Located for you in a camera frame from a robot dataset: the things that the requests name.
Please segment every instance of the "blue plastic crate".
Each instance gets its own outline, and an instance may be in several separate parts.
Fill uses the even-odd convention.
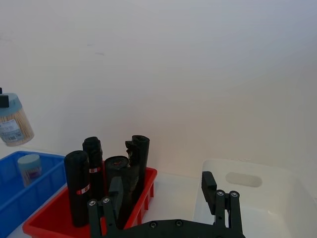
[[[23,186],[17,160],[37,154],[42,175]],[[64,156],[17,151],[0,160],[0,238],[7,237],[65,183]]]

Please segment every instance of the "toothpick container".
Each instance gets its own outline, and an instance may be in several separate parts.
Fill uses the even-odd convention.
[[[0,107],[1,139],[7,146],[18,146],[30,141],[34,133],[18,96],[14,93],[4,93],[1,96],[8,98],[8,107]]]

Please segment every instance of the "container lid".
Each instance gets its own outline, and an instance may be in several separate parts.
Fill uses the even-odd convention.
[[[6,117],[14,114],[22,108],[22,104],[15,93],[3,93],[1,96],[9,97],[9,107],[0,108],[0,117]]]
[[[29,170],[34,167],[39,167],[41,166],[40,156],[37,154],[22,156],[18,159],[18,166],[20,170]]]

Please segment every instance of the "black metal bracket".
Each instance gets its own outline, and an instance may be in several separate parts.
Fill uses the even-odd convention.
[[[211,172],[203,172],[202,190],[214,224],[202,224],[184,220],[152,221],[127,230],[116,227],[116,219],[122,201],[122,181],[115,177],[111,181],[112,191],[108,197],[97,202],[88,202],[91,238],[245,238],[242,233],[240,194],[236,191],[225,193],[217,190]],[[229,226],[225,225],[225,211],[228,212]],[[101,217],[106,219],[106,235],[102,235]]]

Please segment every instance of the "bolt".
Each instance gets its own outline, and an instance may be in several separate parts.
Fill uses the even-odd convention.
[[[103,200],[104,203],[107,203],[107,202],[109,202],[109,201],[110,201],[110,199],[107,198],[107,197]]]
[[[176,226],[181,227],[183,225],[183,222],[181,220],[176,221]]]
[[[150,227],[153,228],[153,229],[156,228],[157,226],[158,226],[158,224],[156,222],[151,222],[150,223]]]
[[[237,197],[237,196],[238,196],[238,194],[237,194],[236,192],[232,192],[232,193],[231,193],[231,196],[233,196],[233,197]]]
[[[223,193],[222,191],[218,191],[217,194],[218,194],[219,196],[224,196],[224,193]]]
[[[92,200],[89,202],[89,206],[94,206],[96,204],[96,201],[95,200]]]

